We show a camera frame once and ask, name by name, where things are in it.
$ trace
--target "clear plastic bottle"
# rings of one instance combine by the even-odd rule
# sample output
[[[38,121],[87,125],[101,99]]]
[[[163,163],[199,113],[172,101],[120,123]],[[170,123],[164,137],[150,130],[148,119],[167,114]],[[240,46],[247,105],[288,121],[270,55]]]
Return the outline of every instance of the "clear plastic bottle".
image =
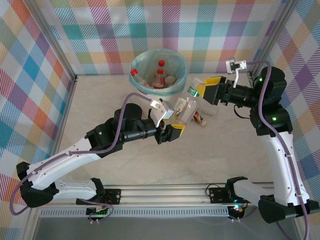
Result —
[[[197,86],[204,84],[198,78],[194,78],[187,92],[178,98],[174,105],[175,122],[181,125],[187,125],[199,107],[199,93]]]
[[[159,69],[156,71],[156,74],[154,74],[154,76],[155,76],[155,82],[156,82],[157,84],[165,85],[166,75],[165,75],[163,69],[159,68]]]
[[[148,82],[142,77],[140,76],[140,74],[138,74],[138,70],[137,69],[132,69],[131,70],[131,76],[132,78],[138,83],[141,84],[143,86],[146,86],[148,84]]]

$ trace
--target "red bottle cap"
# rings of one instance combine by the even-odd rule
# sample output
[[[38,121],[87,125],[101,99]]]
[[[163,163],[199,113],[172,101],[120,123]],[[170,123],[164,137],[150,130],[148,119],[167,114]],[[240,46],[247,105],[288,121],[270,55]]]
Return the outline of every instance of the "red bottle cap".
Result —
[[[160,60],[160,61],[158,62],[158,64],[159,64],[160,67],[163,67],[163,66],[165,65],[165,61]]]
[[[135,76],[135,75],[137,75],[138,70],[134,68],[134,69],[131,70],[130,73],[131,73],[132,76]]]

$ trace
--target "cable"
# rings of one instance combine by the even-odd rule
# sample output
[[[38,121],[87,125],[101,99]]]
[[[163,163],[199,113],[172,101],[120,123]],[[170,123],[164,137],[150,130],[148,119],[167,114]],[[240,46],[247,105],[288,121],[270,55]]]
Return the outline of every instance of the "cable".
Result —
[[[253,235],[255,235],[258,239],[263,239],[263,237],[262,236],[260,236],[258,233],[256,233],[253,229],[251,229],[250,227],[248,227],[243,221],[240,221],[240,220],[242,220],[242,219],[244,219],[244,217],[243,218],[236,218],[236,217],[234,217],[234,216],[229,216],[231,219],[232,219],[232,222],[234,222],[234,221],[237,221],[238,223],[240,223],[243,227],[245,227],[249,232],[251,232]]]
[[[245,215],[244,217],[242,217],[241,219],[246,219],[248,217],[250,217],[252,214],[254,214],[255,211],[257,211],[257,207],[255,207],[251,212],[249,212],[247,215]]]
[[[252,81],[252,87],[254,88],[255,87],[255,84],[256,84],[256,81],[257,81],[257,77]]]
[[[206,225],[209,225],[209,226],[223,226],[223,225],[225,225],[225,224],[227,224],[227,223],[231,223],[231,222],[232,222],[232,221],[230,221],[230,218],[228,218],[226,221],[219,222],[219,223],[207,222],[207,221],[205,221],[204,219],[201,219],[200,216],[195,217],[194,219],[195,219],[196,221],[200,222],[200,223],[203,223],[203,224],[206,224]]]
[[[307,209],[306,209],[306,206],[304,204],[304,200],[301,197],[301,189],[300,189],[297,173],[296,173],[295,166],[294,166],[294,161],[291,158],[291,154],[290,154],[290,151],[288,149],[288,146],[286,145],[286,142],[284,141],[284,139],[282,138],[280,133],[270,123],[267,122],[267,120],[265,119],[265,117],[263,115],[263,111],[262,111],[263,101],[264,101],[266,89],[267,89],[268,82],[269,82],[270,76],[271,76],[271,70],[272,70],[271,63],[269,61],[262,60],[262,61],[247,62],[246,64],[247,65],[267,64],[266,77],[265,77],[264,83],[262,85],[262,89],[261,89],[261,93],[260,93],[260,97],[259,97],[259,101],[258,101],[258,114],[259,114],[259,117],[260,117],[261,121],[264,123],[264,125],[266,125],[275,134],[275,136],[279,139],[279,141],[280,141],[280,143],[281,143],[281,145],[282,145],[282,147],[284,149],[284,152],[286,154],[286,157],[288,159],[288,163],[289,163],[289,166],[290,166],[291,176],[292,176],[292,179],[293,179],[294,187],[296,189],[296,194],[298,195],[297,198],[299,200],[299,203],[301,205],[302,212],[303,212],[303,215],[304,215],[304,221],[305,221],[304,240],[308,240],[309,239],[309,234],[310,234],[310,222],[309,222],[309,218],[308,218]]]
[[[280,230],[281,233],[286,237],[286,239],[292,240],[292,239],[288,236],[288,234],[285,232],[285,230],[282,228],[282,226],[280,225],[280,223],[279,223],[278,221],[277,221],[275,224],[278,226],[279,230]]]
[[[220,188],[217,184],[215,184],[215,183],[210,183],[207,187],[206,187],[206,189],[204,190],[204,192],[205,192],[205,194],[208,196],[208,197],[210,197],[210,195],[208,194],[208,188],[211,186],[211,185],[216,185],[218,188]]]
[[[112,198],[111,198],[109,195],[107,195],[106,197],[110,199],[111,204],[112,204]]]
[[[65,155],[74,155],[74,154],[104,154],[104,153],[107,153],[109,151],[111,151],[115,145],[117,144],[117,141],[118,141],[118,138],[119,138],[119,135],[120,135],[120,130],[121,130],[121,124],[122,124],[122,120],[124,118],[124,114],[125,114],[125,109],[126,109],[126,105],[129,101],[129,98],[131,98],[132,96],[137,96],[137,97],[140,97],[148,102],[151,102],[151,99],[148,98],[148,97],[145,97],[139,93],[135,93],[135,92],[132,92],[130,93],[128,96],[126,96],[126,98],[124,99],[123,101],[123,105],[122,105],[122,108],[121,108],[121,111],[120,111],[120,116],[119,116],[119,121],[118,121],[118,125],[117,125],[117,128],[116,128],[116,131],[115,131],[115,136],[114,136],[114,140],[111,144],[110,147],[108,147],[107,149],[104,149],[104,150],[99,150],[99,151],[71,151],[71,152],[66,152],[66,153],[61,153],[55,157],[53,157],[52,159],[48,160],[47,162],[45,162],[44,164],[40,165],[39,167],[37,167],[36,169],[34,169],[32,172],[30,172],[27,176],[25,176],[19,183],[18,185],[15,187],[15,189],[13,190],[12,192],[12,195],[11,195],[11,198],[10,198],[10,203],[9,203],[9,208],[10,208],[10,212],[12,215],[14,216],[18,216],[20,214],[22,214],[25,210],[27,210],[29,207],[26,206],[25,208],[23,208],[22,210],[18,211],[18,212],[15,212],[14,210],[14,200],[15,200],[15,196],[17,194],[17,191],[19,190],[19,188],[22,186],[22,184],[28,180],[32,175],[36,174],[39,170],[43,169],[44,167],[48,166],[49,164],[55,162],[56,160],[60,159],[61,157],[65,156]]]
[[[245,117],[245,116],[241,116],[239,115],[239,113],[237,113],[236,111],[236,106],[238,107],[238,105],[233,105],[233,111],[234,111],[234,114],[238,117],[238,118],[241,118],[241,119],[250,119],[250,117]]]

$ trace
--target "metal frame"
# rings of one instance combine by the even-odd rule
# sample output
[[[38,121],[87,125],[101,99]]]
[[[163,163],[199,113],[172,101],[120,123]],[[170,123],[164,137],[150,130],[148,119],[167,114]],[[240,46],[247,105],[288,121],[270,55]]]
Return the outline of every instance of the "metal frame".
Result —
[[[269,191],[274,189],[273,183],[270,182],[256,184]],[[120,204],[113,205],[116,213],[114,217],[155,217],[155,211],[164,211],[163,213],[157,212],[158,217],[227,217],[229,216],[229,212],[226,212],[228,207],[245,205],[245,203],[210,203],[210,197],[205,193],[208,185],[105,185],[104,188],[121,189]],[[217,186],[222,188],[225,184],[219,183]],[[76,205],[75,199],[54,200],[38,208],[35,218],[87,217],[86,207]]]
[[[66,103],[65,112],[63,114],[62,121],[61,121],[61,124],[60,124],[60,127],[59,127],[59,132],[57,133],[56,141],[55,141],[55,144],[54,144],[54,148],[52,150],[52,154],[53,155],[59,152],[59,148],[60,148],[62,137],[64,135],[64,131],[65,131],[65,127],[66,127],[69,111],[70,111],[70,108],[71,108],[72,100],[73,100],[74,95],[75,95],[76,86],[77,86],[77,79],[75,79],[75,81],[72,83],[72,85],[70,87],[69,99],[68,99],[68,102]]]
[[[287,0],[285,6],[283,7],[283,11],[280,14],[280,18],[275,23],[273,30],[268,37],[268,40],[263,47],[260,55],[256,59],[256,61],[266,60],[268,55],[270,54],[274,44],[278,40],[279,35],[281,34],[282,30],[284,29],[286,22],[288,21],[289,17],[291,16],[292,12],[294,11],[297,3],[299,0]],[[251,78],[255,79],[261,72],[263,64],[257,64],[253,67],[251,71]]]
[[[20,240],[30,240],[33,239],[33,236],[36,231],[38,219],[40,215],[39,208],[31,208],[28,214],[28,217],[25,218],[25,224],[23,231],[19,236]]]
[[[266,34],[266,32],[267,32],[267,30],[268,30],[268,28],[269,28],[269,26],[270,26],[270,24],[271,24],[271,22],[273,20],[273,17],[276,14],[276,12],[277,12],[280,4],[281,4],[281,1],[282,0],[274,0],[273,1],[272,5],[271,5],[271,8],[270,8],[270,10],[269,10],[264,22],[263,22],[263,25],[262,25],[262,28],[260,30],[260,33],[257,36],[256,41],[255,41],[254,45],[251,48],[252,51],[251,51],[250,57],[247,59],[247,62],[253,61],[254,57],[256,56],[257,51],[259,50],[259,47],[260,47],[262,41],[265,38],[265,34]]]
[[[74,68],[77,72],[77,74],[84,74],[84,70],[82,68],[82,65],[79,62],[79,59],[71,45],[71,42],[69,41],[67,34],[55,12],[54,7],[52,6],[50,0],[42,0],[42,3],[44,5],[44,8],[48,14],[49,19],[51,20],[51,22],[54,24],[55,29],[57,30],[57,32],[59,33],[61,40],[64,44],[64,47],[66,48],[67,52],[70,54],[70,57],[73,60],[74,63]]]
[[[42,14],[41,9],[39,8],[38,4],[35,0],[24,0],[25,5],[28,7],[30,13],[34,17],[36,23],[39,25],[43,35],[45,36],[46,40],[48,41],[50,47],[53,49],[57,58],[61,62],[62,66],[64,67],[65,71],[72,78],[74,81],[76,80],[77,76],[70,65],[64,51],[60,47],[58,40],[54,36],[51,27],[47,23],[45,16]]]

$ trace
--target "white bracket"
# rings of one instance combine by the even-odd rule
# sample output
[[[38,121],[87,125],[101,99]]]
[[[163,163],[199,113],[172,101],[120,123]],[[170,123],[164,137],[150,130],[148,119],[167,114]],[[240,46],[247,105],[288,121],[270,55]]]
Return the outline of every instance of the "white bracket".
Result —
[[[228,74],[235,73],[235,80],[233,83],[233,87],[235,88],[239,80],[239,70],[247,69],[247,62],[245,60],[236,61],[235,58],[231,58],[225,61],[225,64],[226,64],[226,71]]]
[[[92,180],[89,181],[68,181],[63,179],[57,179],[55,182],[55,188],[59,190],[59,193],[53,196],[54,200],[57,199],[91,199],[97,192],[95,183]]]
[[[162,119],[169,119],[174,113],[174,108],[168,101],[152,100],[150,118],[153,120],[155,127],[159,127]]]

